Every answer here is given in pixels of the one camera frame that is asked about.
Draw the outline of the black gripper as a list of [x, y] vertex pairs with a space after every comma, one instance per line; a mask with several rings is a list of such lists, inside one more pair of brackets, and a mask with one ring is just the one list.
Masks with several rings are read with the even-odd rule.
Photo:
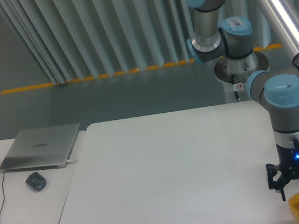
[[270, 190], [280, 193], [286, 201], [284, 188], [291, 181], [299, 179], [299, 147], [284, 148], [277, 145], [279, 165], [266, 164], [267, 183]]

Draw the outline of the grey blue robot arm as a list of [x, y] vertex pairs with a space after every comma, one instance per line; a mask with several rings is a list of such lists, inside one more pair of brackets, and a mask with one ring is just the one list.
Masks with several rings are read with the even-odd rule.
[[252, 41], [247, 18], [231, 16], [219, 22], [226, 0], [186, 0], [194, 10], [194, 31], [187, 45], [196, 62], [216, 60], [216, 78], [238, 93], [244, 88], [267, 110], [279, 163], [267, 164], [268, 187], [278, 193], [299, 180], [299, 14], [289, 0], [255, 0], [276, 34], [291, 65], [269, 72], [269, 61]]

